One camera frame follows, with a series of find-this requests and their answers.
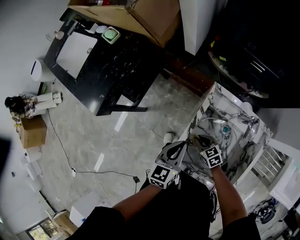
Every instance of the black table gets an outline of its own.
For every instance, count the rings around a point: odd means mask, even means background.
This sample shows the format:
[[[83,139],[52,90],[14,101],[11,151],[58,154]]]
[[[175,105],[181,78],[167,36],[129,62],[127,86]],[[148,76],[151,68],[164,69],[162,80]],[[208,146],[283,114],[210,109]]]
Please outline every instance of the black table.
[[[113,111],[147,111],[147,108],[138,105],[163,68],[163,49],[144,35],[119,28],[116,29],[121,37],[111,45],[101,34],[90,34],[78,24],[75,32],[98,40],[75,79],[56,63],[73,23],[74,20],[65,22],[60,29],[65,33],[63,39],[55,38],[51,44],[44,59],[48,68],[87,108],[91,104],[97,106],[92,111],[97,116],[109,115]],[[121,95],[132,101],[133,105],[118,105]]]

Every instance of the soap dish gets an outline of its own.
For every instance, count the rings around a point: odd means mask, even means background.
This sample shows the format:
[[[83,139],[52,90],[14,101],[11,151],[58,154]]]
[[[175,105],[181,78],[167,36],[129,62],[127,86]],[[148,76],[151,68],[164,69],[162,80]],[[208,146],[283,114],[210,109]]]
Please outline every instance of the soap dish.
[[[106,37],[105,37],[105,33],[106,33],[108,30],[114,30],[114,31],[116,31],[116,32],[117,32],[117,36],[115,36],[113,39],[106,38]],[[108,27],[108,28],[105,30],[105,32],[102,33],[101,36],[102,36],[108,43],[114,44],[114,42],[118,40],[118,38],[121,36],[121,34],[120,34],[120,32],[119,32],[118,30],[116,30],[115,28],[113,28],[113,27]]]

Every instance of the black shirt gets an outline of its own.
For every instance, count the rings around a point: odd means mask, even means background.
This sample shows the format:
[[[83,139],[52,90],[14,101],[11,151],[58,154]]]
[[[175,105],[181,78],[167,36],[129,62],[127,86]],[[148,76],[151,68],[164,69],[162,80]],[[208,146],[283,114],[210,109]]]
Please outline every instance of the black shirt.
[[[180,190],[175,184],[170,185],[127,223],[119,211],[96,207],[68,240],[100,239],[104,236],[155,240],[179,237],[209,239],[209,190],[184,172],[180,173],[180,179]],[[221,239],[258,240],[260,236],[255,220],[245,217],[226,226]]]

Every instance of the faucet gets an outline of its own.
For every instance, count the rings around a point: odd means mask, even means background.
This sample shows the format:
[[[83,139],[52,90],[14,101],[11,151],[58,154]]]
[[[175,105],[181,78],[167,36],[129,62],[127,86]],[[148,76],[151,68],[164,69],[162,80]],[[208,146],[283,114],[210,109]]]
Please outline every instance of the faucet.
[[[240,140],[240,147],[243,148],[246,146],[246,144],[250,141],[250,136],[253,136],[253,134],[256,134],[258,132],[260,120],[259,118],[252,117],[251,120],[248,121],[248,127],[245,131],[242,139]]]

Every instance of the brown box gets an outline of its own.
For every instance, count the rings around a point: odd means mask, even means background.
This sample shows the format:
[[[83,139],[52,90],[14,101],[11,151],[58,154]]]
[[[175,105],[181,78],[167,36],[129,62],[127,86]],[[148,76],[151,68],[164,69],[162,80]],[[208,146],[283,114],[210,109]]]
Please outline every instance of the brown box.
[[[178,0],[137,0],[131,6],[85,6],[86,0],[70,0],[69,8],[101,22],[146,35],[164,47],[181,22]]]
[[[22,118],[21,124],[20,137],[25,149],[45,144],[47,125],[41,116]]]
[[[68,211],[59,213],[54,217],[53,220],[58,226],[60,226],[62,230],[67,232],[69,235],[72,235],[78,229],[78,227],[71,222],[70,213]]]

